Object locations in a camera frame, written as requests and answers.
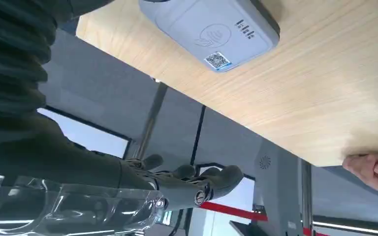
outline wooden table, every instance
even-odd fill
[[[263,3],[280,44],[224,74],[161,33],[137,0],[82,16],[77,35],[314,165],[378,151],[378,0]]]

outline qr code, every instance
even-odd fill
[[[226,65],[231,65],[231,62],[224,57],[223,54],[220,52],[216,52],[209,57],[205,58],[205,61],[207,61],[211,66],[213,66],[215,69],[219,70],[222,67]]]

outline metal pole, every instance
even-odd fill
[[[141,143],[137,149],[137,152],[134,153],[134,159],[142,160],[144,157],[144,153],[146,152],[148,143],[150,141],[154,125],[156,124],[157,115],[160,111],[161,105],[163,104],[164,97],[166,96],[167,88],[168,86],[166,84],[160,83],[158,85],[153,104],[151,106],[143,133],[141,135]]]
[[[302,160],[302,220],[305,228],[314,232],[312,223],[312,170],[311,165]]]

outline black frame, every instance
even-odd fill
[[[127,145],[126,145],[126,148],[125,148],[124,156],[122,158],[125,159],[125,157],[128,155],[128,151],[129,151],[129,147],[130,147],[131,142],[132,142],[132,138],[130,138],[130,137],[126,136],[126,135],[120,134],[118,132],[115,132],[113,130],[110,130],[108,128],[105,128],[103,126],[100,126],[98,124],[95,124],[93,122],[90,122],[88,120],[85,120],[85,119],[82,119],[80,117],[77,117],[75,115],[72,115],[70,113],[67,113],[65,111],[62,111],[62,110],[59,110],[57,108],[48,106],[48,105],[45,106],[45,107],[43,107],[43,109],[46,109],[46,110],[48,110],[50,112],[54,112],[54,113],[56,113],[56,114],[58,114],[60,116],[64,116],[64,117],[72,119],[72,120],[74,120],[76,122],[82,123],[84,125],[90,126],[92,128],[98,129],[98,130],[103,131],[105,133],[108,133],[108,134],[114,135],[114,136],[116,136],[118,138],[126,140],[127,141]]]

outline printed logo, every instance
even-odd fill
[[[195,44],[201,47],[216,48],[225,45],[231,38],[231,30],[222,24],[213,24],[206,27]]]

